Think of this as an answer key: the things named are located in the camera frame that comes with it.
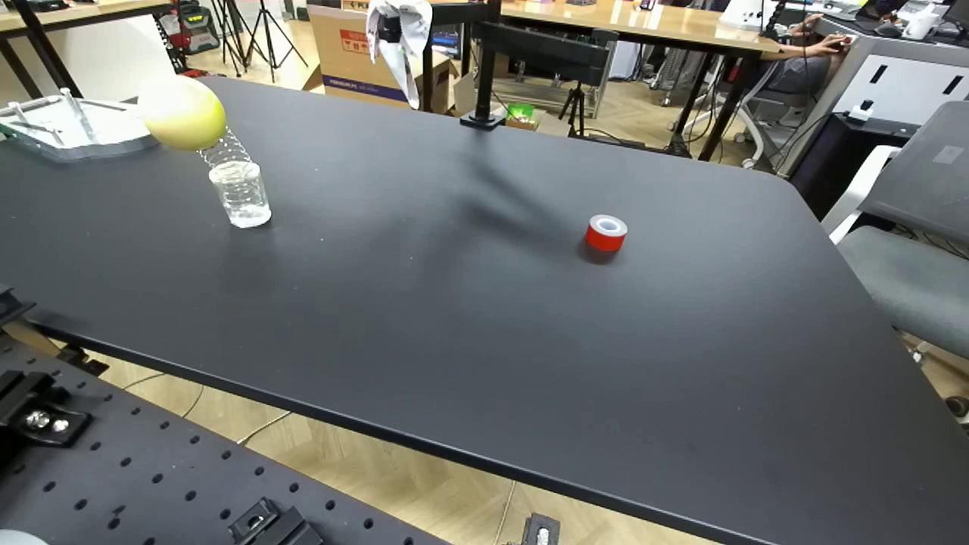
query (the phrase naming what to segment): red object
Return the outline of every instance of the red object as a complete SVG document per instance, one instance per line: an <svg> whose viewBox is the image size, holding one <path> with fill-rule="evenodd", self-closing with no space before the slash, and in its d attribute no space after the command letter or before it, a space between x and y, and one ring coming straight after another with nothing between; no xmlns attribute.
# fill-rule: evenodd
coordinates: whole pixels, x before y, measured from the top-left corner
<svg viewBox="0 0 969 545"><path fill-rule="evenodd" d="M583 231L583 245L596 253L616 253L628 226L613 216L592 216Z"/></svg>

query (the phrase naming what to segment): glass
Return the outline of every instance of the glass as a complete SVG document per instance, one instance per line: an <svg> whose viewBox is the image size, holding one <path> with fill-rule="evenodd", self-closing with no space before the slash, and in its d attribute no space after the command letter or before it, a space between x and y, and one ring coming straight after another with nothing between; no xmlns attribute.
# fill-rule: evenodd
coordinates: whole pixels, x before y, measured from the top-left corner
<svg viewBox="0 0 969 545"><path fill-rule="evenodd" d="M201 149L198 158L209 164L209 181L234 226L250 231L273 219L259 167L230 128L225 128L225 136L211 149Z"/></svg>

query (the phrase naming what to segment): table surface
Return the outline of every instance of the table surface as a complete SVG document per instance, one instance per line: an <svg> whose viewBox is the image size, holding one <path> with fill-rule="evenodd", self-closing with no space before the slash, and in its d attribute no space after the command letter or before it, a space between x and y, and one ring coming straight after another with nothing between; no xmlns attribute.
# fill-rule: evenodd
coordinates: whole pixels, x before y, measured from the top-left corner
<svg viewBox="0 0 969 545"><path fill-rule="evenodd" d="M453 6L462 0L429 0L433 6ZM711 44L729 53L779 53L779 42L756 31L720 24L720 12L654 6L642 12L637 0L592 0L574 6L567 0L503 0L503 17L539 21L554 27L610 31L624 38L661 38L676 44Z"/></svg>
<svg viewBox="0 0 969 545"><path fill-rule="evenodd" d="M107 17L127 17L139 12L158 12L173 6L169 0L99 0L99 3L73 3L68 9L57 12L37 12L38 24L46 27L79 27ZM22 34L24 21L19 12L0 12L0 36Z"/></svg>
<svg viewBox="0 0 969 545"><path fill-rule="evenodd" d="M969 442L779 179L211 81L273 225L192 154L0 145L29 321L718 538L964 542ZM596 212L628 225L580 256Z"/></svg>

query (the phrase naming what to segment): lemon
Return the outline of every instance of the lemon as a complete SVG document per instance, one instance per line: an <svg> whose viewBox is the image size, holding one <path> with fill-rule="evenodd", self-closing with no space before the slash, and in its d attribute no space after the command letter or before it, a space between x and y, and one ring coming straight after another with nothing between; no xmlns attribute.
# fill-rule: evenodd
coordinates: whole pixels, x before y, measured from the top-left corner
<svg viewBox="0 0 969 545"><path fill-rule="evenodd" d="M225 106L195 80L173 76L143 87L139 111L147 132L165 149L198 151L225 132Z"/></svg>

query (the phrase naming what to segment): cardboard box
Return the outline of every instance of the cardboard box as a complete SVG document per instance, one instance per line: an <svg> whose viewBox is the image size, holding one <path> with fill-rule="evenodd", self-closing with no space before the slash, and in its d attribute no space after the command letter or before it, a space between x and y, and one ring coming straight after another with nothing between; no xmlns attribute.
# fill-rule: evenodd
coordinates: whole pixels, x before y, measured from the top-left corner
<svg viewBox="0 0 969 545"><path fill-rule="evenodd" d="M315 36L315 47L322 58L318 81L326 87L326 97L350 97L360 103L397 106L407 109L397 80L388 63L379 58L368 63L365 12L360 9L334 9L334 6L309 6L309 24ZM415 85L423 90L420 63L415 70ZM433 111L451 109L451 63L447 58L433 58Z"/></svg>

